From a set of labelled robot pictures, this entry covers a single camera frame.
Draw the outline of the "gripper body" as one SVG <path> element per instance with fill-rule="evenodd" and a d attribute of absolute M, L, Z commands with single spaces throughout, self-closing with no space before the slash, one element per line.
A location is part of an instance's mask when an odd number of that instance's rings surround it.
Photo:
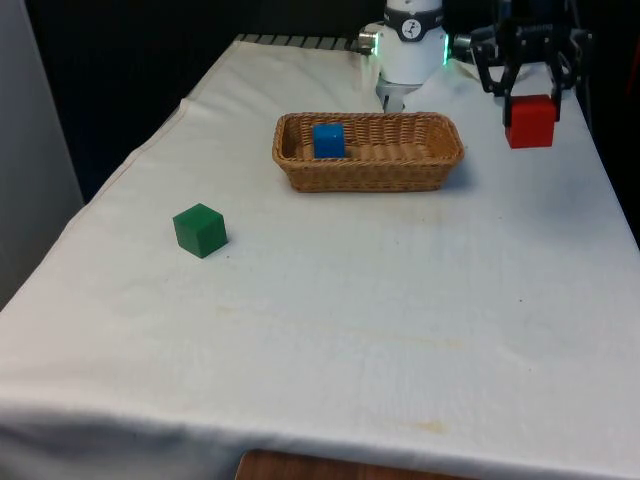
<path fill-rule="evenodd" d="M 559 52 L 568 26 L 551 21 L 511 17 L 502 22 L 502 52 L 507 62 L 534 63 Z"/>

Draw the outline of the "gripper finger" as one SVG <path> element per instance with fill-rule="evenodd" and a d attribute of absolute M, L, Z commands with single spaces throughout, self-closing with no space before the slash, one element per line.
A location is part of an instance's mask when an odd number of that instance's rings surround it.
<path fill-rule="evenodd" d="M 470 52 L 483 90 L 503 99 L 503 125 L 512 125 L 512 91 L 522 66 L 521 39 L 498 32 L 471 36 Z"/>
<path fill-rule="evenodd" d="M 549 38 L 549 72 L 551 99 L 560 120 L 563 92 L 582 88 L 592 66 L 592 32 L 556 32 Z"/>

